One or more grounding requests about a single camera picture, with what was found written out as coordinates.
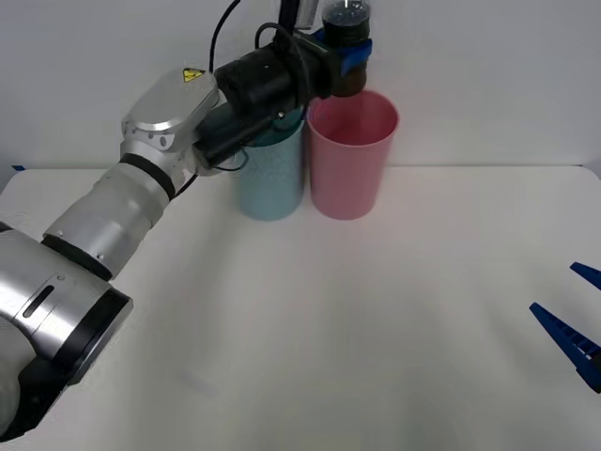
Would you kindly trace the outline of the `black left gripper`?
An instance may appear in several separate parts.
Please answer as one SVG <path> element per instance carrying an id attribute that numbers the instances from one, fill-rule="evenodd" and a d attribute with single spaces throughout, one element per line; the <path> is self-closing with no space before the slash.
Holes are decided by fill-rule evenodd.
<path id="1" fill-rule="evenodd" d="M 373 41 L 367 39 L 352 47 L 340 47 L 339 55 L 328 47 L 321 27 L 311 35 L 293 35 L 308 68 L 309 99 L 327 99 L 338 94 L 342 77 L 366 63 L 373 51 Z"/>

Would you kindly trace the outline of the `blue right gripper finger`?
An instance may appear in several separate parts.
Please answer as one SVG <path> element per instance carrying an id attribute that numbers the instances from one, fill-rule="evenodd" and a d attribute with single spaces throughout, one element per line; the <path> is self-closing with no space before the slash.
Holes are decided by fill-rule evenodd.
<path id="1" fill-rule="evenodd" d="M 555 317 L 538 303 L 530 306 L 538 322 L 574 365 L 577 373 L 597 394 L 600 393 L 600 346 Z"/>
<path id="2" fill-rule="evenodd" d="M 601 271 L 582 263 L 574 262 L 570 269 L 596 288 L 601 288 Z"/>

